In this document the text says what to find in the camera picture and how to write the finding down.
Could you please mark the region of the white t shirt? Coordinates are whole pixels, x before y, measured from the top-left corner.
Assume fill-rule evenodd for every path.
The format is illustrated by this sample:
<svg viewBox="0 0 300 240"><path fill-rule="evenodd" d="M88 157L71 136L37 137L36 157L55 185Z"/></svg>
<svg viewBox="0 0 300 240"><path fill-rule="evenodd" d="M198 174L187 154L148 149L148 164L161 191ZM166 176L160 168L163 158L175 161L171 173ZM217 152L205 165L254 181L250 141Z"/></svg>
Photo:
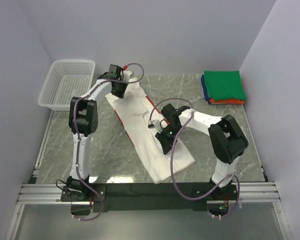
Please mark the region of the white t shirt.
<svg viewBox="0 0 300 240"><path fill-rule="evenodd" d="M129 84L124 98L118 98L111 93L105 98L117 113L152 181L158 184L170 177L171 155L163 154L162 147L155 138L158 131L148 128L153 105L140 84Z"/></svg>

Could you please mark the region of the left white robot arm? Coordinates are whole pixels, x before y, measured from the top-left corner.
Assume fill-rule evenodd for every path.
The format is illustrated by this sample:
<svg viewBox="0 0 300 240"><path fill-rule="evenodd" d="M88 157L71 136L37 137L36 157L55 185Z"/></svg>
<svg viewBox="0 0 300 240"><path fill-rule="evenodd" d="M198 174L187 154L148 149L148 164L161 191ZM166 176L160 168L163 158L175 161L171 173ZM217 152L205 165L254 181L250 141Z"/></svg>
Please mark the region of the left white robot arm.
<svg viewBox="0 0 300 240"><path fill-rule="evenodd" d="M72 190L72 195L78 201L84 201L90 195L89 150L92 136L99 124L98 102L108 94L124 97L130 79L127 69L127 65L120 67L111 64L108 71L97 78L91 89L70 101L68 125L74 145L72 167L66 186Z"/></svg>

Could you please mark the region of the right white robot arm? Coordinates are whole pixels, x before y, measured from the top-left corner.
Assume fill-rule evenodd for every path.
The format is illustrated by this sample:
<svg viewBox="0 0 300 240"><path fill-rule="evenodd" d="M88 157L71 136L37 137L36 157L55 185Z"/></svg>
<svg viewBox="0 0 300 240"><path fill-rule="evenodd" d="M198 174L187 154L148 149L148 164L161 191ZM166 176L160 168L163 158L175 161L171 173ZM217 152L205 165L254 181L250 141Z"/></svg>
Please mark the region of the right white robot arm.
<svg viewBox="0 0 300 240"><path fill-rule="evenodd" d="M183 198L192 201L200 200L208 195L216 200L222 199L231 189L237 162L249 146L249 142L236 119L232 115L224 117L208 115L185 105L175 108L170 103L164 106L160 113L168 125L157 132L155 137L161 144L163 154L170 153L170 175L176 191ZM200 197L184 195L175 182L174 151L179 135L186 127L208 135L213 152L217 157L215 170L209 182L209 191Z"/></svg>

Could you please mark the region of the white plastic basket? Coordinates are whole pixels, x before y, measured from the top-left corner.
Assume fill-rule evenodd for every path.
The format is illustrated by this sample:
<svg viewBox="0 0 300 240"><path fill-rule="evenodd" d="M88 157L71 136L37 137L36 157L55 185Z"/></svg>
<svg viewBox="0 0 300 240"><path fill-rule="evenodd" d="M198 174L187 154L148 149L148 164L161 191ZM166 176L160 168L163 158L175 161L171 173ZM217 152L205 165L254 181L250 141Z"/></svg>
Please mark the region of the white plastic basket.
<svg viewBox="0 0 300 240"><path fill-rule="evenodd" d="M92 60L63 59L52 63L37 103L52 111L69 111L73 97L80 97L90 88L96 64Z"/></svg>

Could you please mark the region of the orange folded t shirt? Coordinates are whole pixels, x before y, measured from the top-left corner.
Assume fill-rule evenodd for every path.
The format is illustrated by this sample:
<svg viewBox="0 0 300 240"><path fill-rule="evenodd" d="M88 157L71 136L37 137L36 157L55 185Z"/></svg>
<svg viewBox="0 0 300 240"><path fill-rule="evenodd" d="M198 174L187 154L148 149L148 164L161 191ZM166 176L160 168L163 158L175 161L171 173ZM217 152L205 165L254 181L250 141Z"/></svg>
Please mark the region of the orange folded t shirt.
<svg viewBox="0 0 300 240"><path fill-rule="evenodd" d="M238 99L214 100L213 98L210 98L207 102L210 105L243 105L245 103L244 100Z"/></svg>

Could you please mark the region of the black base beam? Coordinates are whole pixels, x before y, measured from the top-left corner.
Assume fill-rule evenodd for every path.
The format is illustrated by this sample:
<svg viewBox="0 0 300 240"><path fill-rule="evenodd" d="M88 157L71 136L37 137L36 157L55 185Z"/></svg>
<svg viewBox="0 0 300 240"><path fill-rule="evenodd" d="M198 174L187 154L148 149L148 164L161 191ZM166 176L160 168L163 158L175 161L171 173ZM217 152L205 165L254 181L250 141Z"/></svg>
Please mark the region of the black base beam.
<svg viewBox="0 0 300 240"><path fill-rule="evenodd" d="M200 197L212 189L208 182L177 183L179 189L190 198ZM172 183L91 183L102 197L104 212L108 211L146 211L146 210L193 210L208 211L208 201L234 201L238 192L236 185L230 183L227 189L217 188L203 199L190 201L182 198ZM61 202L93 203L93 212L102 207L99 197L91 190L71 190L67 186L62 189Z"/></svg>

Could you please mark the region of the blue folded t shirt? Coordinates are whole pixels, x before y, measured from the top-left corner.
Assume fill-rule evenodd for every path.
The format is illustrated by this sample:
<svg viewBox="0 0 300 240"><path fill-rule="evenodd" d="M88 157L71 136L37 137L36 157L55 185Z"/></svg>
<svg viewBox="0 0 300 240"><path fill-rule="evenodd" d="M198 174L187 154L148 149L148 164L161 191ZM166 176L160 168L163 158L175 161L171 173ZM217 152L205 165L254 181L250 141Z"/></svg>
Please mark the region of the blue folded t shirt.
<svg viewBox="0 0 300 240"><path fill-rule="evenodd" d="M200 78L201 86L202 86L202 92L203 92L203 98L207 100L207 88L205 84L205 76L202 75Z"/></svg>

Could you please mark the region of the green folded t shirt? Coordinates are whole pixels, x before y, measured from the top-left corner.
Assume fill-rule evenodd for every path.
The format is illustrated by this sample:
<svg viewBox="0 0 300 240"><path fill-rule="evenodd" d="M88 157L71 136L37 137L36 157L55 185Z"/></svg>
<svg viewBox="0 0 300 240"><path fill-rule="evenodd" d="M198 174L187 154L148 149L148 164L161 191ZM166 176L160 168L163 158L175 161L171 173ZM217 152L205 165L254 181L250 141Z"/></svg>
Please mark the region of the green folded t shirt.
<svg viewBox="0 0 300 240"><path fill-rule="evenodd" d="M246 100L239 70L206 70L203 75L207 94L214 101L238 100L244 102Z"/></svg>

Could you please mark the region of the aluminium frame rail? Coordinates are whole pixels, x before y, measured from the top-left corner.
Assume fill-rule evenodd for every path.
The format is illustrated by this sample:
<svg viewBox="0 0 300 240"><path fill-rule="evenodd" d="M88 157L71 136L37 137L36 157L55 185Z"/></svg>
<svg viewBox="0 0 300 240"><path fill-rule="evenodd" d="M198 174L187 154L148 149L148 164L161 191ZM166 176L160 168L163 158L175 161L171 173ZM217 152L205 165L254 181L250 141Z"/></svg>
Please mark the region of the aluminium frame rail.
<svg viewBox="0 0 300 240"><path fill-rule="evenodd" d="M14 240L26 205L60 204L61 190L53 180L64 180L72 166L73 140L68 127L69 114L51 111L40 141L31 178L24 183L7 230L6 240Z"/></svg>

